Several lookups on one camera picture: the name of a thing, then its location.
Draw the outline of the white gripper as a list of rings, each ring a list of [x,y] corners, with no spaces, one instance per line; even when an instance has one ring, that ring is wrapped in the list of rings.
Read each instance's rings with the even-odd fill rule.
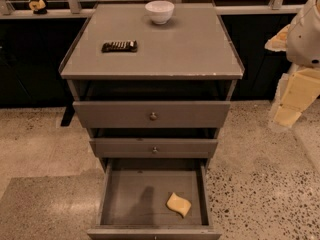
[[[277,85],[269,112],[272,131],[286,131],[320,95],[320,69],[292,64]]]

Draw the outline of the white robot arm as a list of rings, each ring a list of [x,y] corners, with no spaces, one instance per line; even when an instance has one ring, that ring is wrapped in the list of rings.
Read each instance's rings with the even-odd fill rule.
[[[265,48],[284,51],[292,63],[278,82],[269,114],[273,129],[291,128],[320,96],[320,0],[308,0]]]

